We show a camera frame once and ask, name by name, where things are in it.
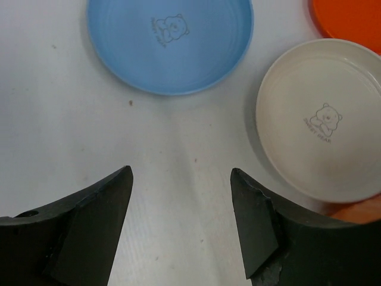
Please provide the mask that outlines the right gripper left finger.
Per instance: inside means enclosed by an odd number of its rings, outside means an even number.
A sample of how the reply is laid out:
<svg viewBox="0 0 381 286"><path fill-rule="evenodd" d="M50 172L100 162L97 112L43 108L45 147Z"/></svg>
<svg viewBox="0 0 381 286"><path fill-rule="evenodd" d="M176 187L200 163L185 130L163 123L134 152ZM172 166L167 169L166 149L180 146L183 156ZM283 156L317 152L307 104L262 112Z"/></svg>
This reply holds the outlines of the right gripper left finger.
<svg viewBox="0 0 381 286"><path fill-rule="evenodd" d="M107 285L133 186L129 166L1 218L1 285Z"/></svg>

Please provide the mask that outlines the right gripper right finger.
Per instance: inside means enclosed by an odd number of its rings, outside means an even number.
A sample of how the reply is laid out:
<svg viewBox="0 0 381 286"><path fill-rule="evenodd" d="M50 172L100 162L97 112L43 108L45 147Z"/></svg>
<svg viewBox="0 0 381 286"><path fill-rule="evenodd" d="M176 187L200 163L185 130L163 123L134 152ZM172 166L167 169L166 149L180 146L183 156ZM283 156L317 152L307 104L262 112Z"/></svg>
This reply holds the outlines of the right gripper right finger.
<svg viewBox="0 0 381 286"><path fill-rule="evenodd" d="M253 285L379 285L380 222L308 210L244 171L230 175L246 277Z"/></svg>

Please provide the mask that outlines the cream round plate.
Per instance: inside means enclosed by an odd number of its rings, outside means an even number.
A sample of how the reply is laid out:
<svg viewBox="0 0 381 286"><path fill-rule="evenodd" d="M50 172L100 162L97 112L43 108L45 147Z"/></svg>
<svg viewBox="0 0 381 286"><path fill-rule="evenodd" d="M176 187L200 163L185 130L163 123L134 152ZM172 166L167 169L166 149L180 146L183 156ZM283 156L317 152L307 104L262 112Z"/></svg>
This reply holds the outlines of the cream round plate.
<svg viewBox="0 0 381 286"><path fill-rule="evenodd" d="M380 192L380 56L340 39L302 43L269 68L257 95L263 150L295 190L351 203Z"/></svg>

